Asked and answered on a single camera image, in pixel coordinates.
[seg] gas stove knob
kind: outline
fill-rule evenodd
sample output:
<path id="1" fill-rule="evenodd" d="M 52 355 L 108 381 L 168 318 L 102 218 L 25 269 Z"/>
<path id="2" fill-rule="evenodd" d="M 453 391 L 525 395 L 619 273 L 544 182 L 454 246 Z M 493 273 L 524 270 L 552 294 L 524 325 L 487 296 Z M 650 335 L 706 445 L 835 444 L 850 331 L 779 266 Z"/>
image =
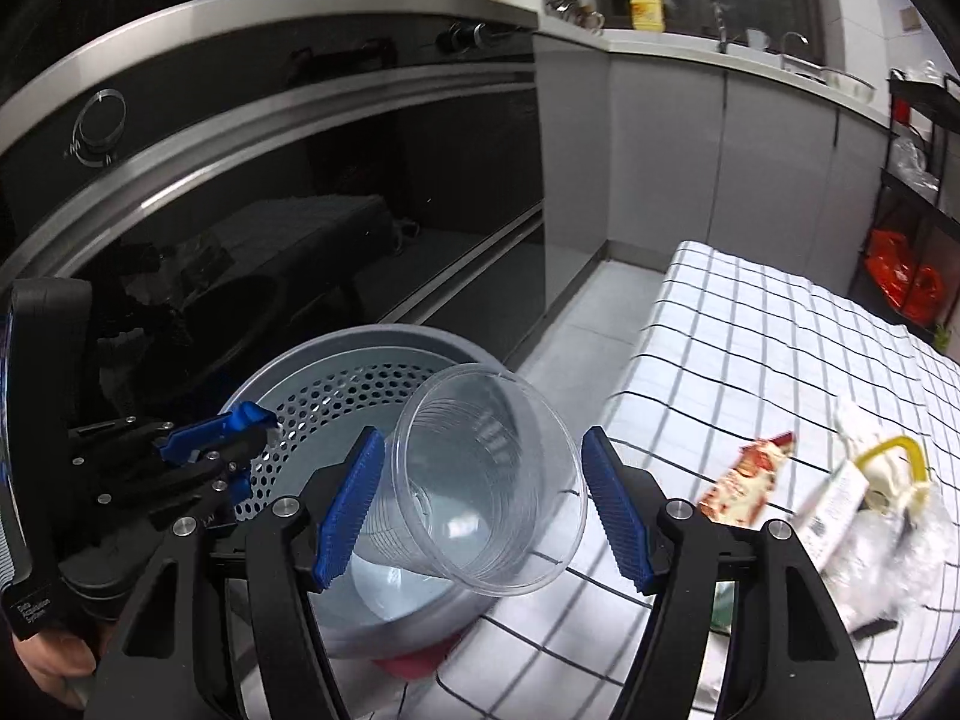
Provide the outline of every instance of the gas stove knob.
<path id="1" fill-rule="evenodd" d="M 116 89 L 101 89 L 91 97 L 73 124 L 69 153 L 87 167 L 105 167 L 123 136 L 127 101 Z"/>
<path id="2" fill-rule="evenodd" d="M 514 30 L 494 28 L 487 23 L 455 23 L 440 33 L 437 45 L 446 53 L 463 53 L 471 49 L 489 49 L 508 38 Z"/>

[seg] clear plastic cup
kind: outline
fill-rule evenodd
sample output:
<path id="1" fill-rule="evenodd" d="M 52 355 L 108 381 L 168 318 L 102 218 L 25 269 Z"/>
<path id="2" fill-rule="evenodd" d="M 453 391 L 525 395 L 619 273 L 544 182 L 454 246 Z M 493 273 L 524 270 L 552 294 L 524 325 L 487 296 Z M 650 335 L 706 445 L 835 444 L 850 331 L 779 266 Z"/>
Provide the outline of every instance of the clear plastic cup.
<path id="1" fill-rule="evenodd" d="M 569 565 L 586 520 L 579 453 L 556 412 L 517 376 L 455 365 L 404 406 L 354 552 L 521 595 Z"/>

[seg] dish soap bottle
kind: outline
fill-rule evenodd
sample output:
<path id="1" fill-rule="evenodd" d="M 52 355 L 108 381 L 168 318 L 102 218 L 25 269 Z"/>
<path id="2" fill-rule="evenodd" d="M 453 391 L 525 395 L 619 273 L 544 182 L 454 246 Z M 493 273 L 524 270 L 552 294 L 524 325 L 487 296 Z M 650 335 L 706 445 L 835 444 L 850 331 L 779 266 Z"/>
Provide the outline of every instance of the dish soap bottle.
<path id="1" fill-rule="evenodd" d="M 630 0 L 630 17 L 635 29 L 664 31 L 664 0 Z"/>

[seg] countertop edge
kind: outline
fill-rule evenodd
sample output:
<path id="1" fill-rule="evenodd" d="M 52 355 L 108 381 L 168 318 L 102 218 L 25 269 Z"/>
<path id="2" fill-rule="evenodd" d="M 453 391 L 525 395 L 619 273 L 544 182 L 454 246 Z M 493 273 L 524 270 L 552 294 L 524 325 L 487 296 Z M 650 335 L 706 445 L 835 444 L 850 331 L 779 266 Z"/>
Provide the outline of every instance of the countertop edge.
<path id="1" fill-rule="evenodd" d="M 538 33 L 548 37 L 565 40 L 590 49 L 603 50 L 609 55 L 651 56 L 663 59 L 678 59 L 685 62 L 698 62 L 702 65 L 712 65 L 726 70 L 738 71 L 748 76 L 757 76 L 761 79 L 775 81 L 785 86 L 799 89 L 811 95 L 817 95 L 828 103 L 845 108 L 851 113 L 868 119 L 879 127 L 886 128 L 889 117 L 870 105 L 858 103 L 848 95 L 838 92 L 829 86 L 816 81 L 804 79 L 793 73 L 770 67 L 760 62 L 752 62 L 739 56 L 722 55 L 719 52 L 705 52 L 704 50 L 690 49 L 682 46 L 665 46 L 661 43 L 647 43 L 640 40 L 616 40 L 608 34 L 596 35 L 589 30 L 580 28 L 572 23 L 564 22 L 553 16 L 541 15 Z"/>

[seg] faucet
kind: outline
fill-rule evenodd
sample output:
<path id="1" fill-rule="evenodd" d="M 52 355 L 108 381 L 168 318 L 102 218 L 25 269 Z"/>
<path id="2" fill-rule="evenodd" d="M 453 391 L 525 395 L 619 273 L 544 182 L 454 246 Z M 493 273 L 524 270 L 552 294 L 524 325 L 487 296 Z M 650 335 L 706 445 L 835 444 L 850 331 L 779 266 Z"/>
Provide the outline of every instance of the faucet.
<path id="1" fill-rule="evenodd" d="M 717 50 L 720 53 L 727 53 L 727 47 L 730 41 L 727 37 L 727 23 L 723 20 L 723 5 L 717 0 L 709 0 L 713 8 L 713 18 L 717 22 L 717 33 L 720 35 L 720 42 L 717 43 Z"/>
<path id="2" fill-rule="evenodd" d="M 781 70 L 786 70 L 786 39 L 790 37 L 790 35 L 799 37 L 800 40 L 803 41 L 803 45 L 805 46 L 810 45 L 810 41 L 808 41 L 808 39 L 803 37 L 803 35 L 800 34 L 799 32 L 794 32 L 793 30 L 789 32 L 785 32 L 784 37 L 781 37 Z"/>

